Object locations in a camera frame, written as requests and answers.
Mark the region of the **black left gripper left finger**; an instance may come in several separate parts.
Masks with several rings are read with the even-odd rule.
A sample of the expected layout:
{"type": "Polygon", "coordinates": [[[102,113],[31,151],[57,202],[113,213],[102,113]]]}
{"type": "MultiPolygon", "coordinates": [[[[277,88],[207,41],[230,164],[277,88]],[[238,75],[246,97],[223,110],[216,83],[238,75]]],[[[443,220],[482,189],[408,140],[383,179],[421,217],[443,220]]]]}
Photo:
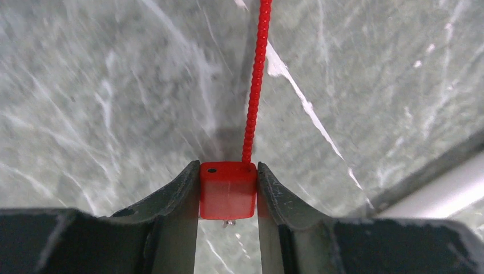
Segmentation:
{"type": "Polygon", "coordinates": [[[1,210],[2,273],[193,273],[199,161],[112,216],[77,208],[1,210]]]}

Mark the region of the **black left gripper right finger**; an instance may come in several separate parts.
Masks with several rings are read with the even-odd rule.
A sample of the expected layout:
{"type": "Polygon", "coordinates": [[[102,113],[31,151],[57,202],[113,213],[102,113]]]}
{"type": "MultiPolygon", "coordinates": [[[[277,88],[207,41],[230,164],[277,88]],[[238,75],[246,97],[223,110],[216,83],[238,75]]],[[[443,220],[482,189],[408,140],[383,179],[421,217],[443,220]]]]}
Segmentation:
{"type": "Polygon", "coordinates": [[[482,273],[483,242],[443,219],[331,217],[258,164],[264,273],[482,273]]]}

